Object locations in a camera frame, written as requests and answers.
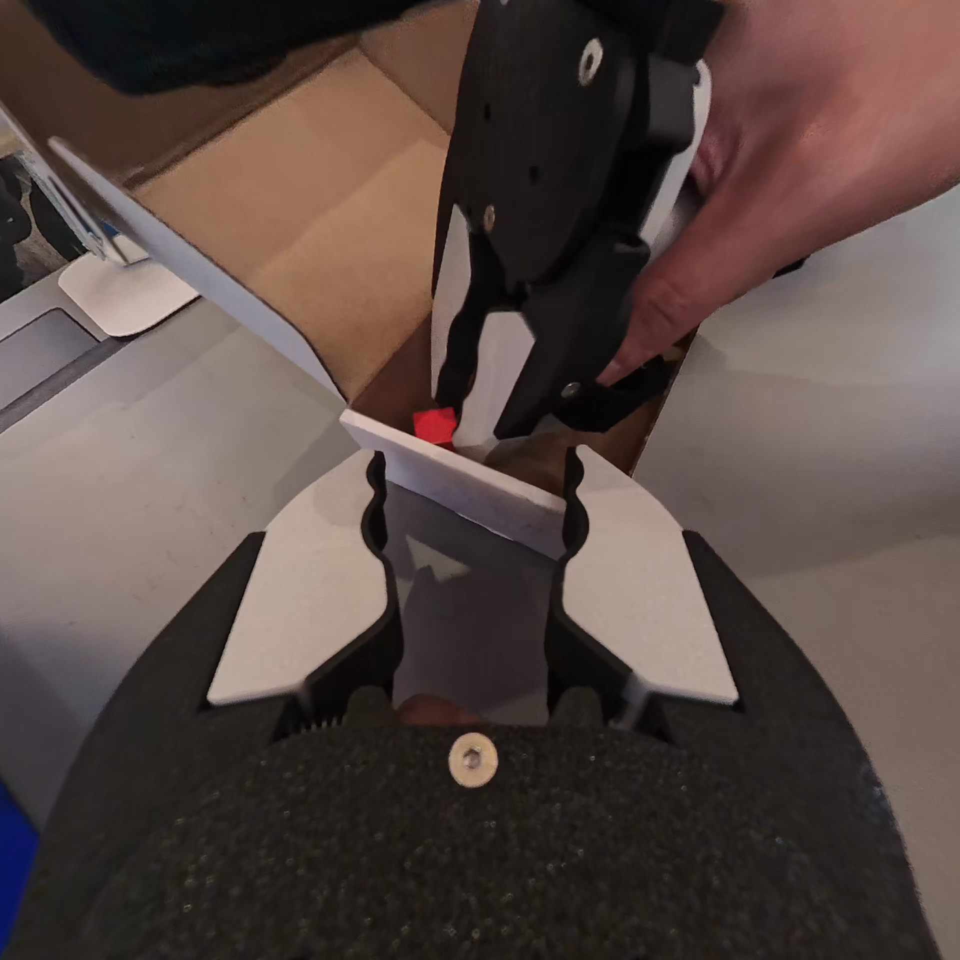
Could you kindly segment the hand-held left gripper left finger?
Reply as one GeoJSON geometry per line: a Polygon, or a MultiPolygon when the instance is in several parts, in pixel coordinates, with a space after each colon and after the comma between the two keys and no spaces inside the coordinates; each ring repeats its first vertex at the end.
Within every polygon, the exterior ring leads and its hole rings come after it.
{"type": "Polygon", "coordinates": [[[318,724],[354,692],[392,699],[404,640],[385,548],[386,461],[359,451],[268,524],[206,698],[211,707],[292,698],[318,724]]]}

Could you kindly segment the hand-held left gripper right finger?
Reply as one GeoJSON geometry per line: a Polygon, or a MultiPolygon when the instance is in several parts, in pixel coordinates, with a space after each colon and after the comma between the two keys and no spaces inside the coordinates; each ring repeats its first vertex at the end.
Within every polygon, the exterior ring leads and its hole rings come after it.
{"type": "Polygon", "coordinates": [[[682,526],[592,448],[566,451],[546,620],[550,724],[637,728],[655,700],[739,700],[682,526]]]}

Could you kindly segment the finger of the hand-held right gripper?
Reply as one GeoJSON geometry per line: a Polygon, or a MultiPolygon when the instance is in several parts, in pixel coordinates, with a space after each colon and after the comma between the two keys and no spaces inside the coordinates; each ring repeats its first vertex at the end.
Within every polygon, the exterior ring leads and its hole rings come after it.
{"type": "Polygon", "coordinates": [[[599,382],[647,266],[641,239],[598,236],[557,277],[507,296],[479,266],[458,312],[458,449],[491,452],[538,433],[605,433],[653,399],[653,362],[599,382]]]}
{"type": "Polygon", "coordinates": [[[462,412],[502,411],[525,364],[525,320],[488,235],[454,203],[437,235],[432,396],[462,412]]]}

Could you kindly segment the red cube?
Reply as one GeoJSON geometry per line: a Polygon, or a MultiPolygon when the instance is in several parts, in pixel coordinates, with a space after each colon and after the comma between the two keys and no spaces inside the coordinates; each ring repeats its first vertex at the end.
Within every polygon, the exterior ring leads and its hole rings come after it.
{"type": "Polygon", "coordinates": [[[435,407],[412,414],[413,436],[426,444],[453,450],[453,438],[458,426],[452,407],[435,407]]]}

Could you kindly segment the white cardboard box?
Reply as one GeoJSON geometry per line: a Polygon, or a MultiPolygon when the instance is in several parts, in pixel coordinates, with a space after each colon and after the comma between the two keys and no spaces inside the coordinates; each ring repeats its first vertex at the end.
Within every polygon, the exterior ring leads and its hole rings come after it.
{"type": "Polygon", "coordinates": [[[550,559],[565,447],[630,473],[646,412],[604,434],[504,445],[486,465],[428,449],[435,236],[478,6],[263,77],[135,97],[92,77],[23,2],[2,2],[2,110],[81,204],[347,402],[387,477],[550,559]]]}

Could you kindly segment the blue plastic bin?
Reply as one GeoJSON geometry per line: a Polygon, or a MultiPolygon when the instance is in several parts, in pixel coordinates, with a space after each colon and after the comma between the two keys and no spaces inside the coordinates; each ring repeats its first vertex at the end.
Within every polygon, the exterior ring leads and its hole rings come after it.
{"type": "Polygon", "coordinates": [[[1,782],[1,901],[13,909],[23,895],[39,835],[20,804],[1,782]]]}

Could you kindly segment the person's right hand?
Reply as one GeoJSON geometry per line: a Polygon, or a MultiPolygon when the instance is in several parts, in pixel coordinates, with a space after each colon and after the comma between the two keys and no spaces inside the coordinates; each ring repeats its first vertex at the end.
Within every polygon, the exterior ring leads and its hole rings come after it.
{"type": "Polygon", "coordinates": [[[958,185],[957,1],[730,2],[705,61],[702,206],[635,283],[605,386],[777,271],[958,185]]]}

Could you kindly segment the white stand base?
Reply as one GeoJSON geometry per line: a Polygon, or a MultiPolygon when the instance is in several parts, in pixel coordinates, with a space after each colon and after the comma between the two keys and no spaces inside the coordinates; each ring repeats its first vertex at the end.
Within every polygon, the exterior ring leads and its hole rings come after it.
{"type": "Polygon", "coordinates": [[[116,339],[154,328],[201,296],[151,258],[121,265],[93,253],[67,266],[57,285],[103,333],[116,339]]]}

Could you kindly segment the person's dark clothing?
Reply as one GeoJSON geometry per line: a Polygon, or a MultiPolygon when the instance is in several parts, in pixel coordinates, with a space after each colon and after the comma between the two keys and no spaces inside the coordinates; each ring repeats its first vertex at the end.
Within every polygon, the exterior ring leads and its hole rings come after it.
{"type": "Polygon", "coordinates": [[[97,81],[134,97],[224,88],[265,76],[318,44],[347,47],[478,2],[28,1],[56,46],[97,81]]]}

